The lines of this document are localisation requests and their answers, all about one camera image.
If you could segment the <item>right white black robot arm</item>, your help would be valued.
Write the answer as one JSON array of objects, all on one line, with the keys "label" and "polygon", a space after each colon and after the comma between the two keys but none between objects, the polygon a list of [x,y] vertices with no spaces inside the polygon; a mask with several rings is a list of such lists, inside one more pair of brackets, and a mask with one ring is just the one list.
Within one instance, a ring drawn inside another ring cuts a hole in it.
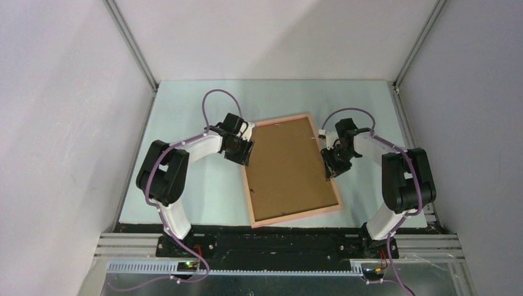
[{"label": "right white black robot arm", "polygon": [[321,149],[327,180],[349,171],[353,158],[367,157],[381,168],[384,203],[361,227],[358,248],[374,258],[407,218],[421,214],[433,202],[437,191],[422,148],[405,149],[378,136],[371,128],[358,128],[351,118],[340,120],[334,132],[319,130],[326,143]]}]

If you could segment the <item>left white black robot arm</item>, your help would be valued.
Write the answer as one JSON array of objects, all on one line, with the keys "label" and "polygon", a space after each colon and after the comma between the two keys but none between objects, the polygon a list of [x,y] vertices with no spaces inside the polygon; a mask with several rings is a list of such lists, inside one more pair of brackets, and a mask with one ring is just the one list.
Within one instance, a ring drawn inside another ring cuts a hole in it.
[{"label": "left white black robot arm", "polygon": [[179,256],[187,257],[195,249],[195,240],[188,236],[191,223],[181,200],[189,166],[212,154],[222,154],[226,160],[248,166],[256,127],[255,123],[228,113],[224,121],[189,139],[174,144],[156,140],[150,145],[136,186],[144,193],[146,203],[157,209],[165,232],[174,237],[171,249]]}]

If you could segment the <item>brown cardboard backing board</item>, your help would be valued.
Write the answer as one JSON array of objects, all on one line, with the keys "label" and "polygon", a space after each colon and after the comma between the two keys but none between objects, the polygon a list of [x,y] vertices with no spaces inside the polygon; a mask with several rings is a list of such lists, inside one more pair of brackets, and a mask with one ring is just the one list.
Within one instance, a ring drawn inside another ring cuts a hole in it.
[{"label": "brown cardboard backing board", "polygon": [[242,167],[253,228],[343,209],[336,182],[326,179],[315,128],[309,113],[257,123]]}]

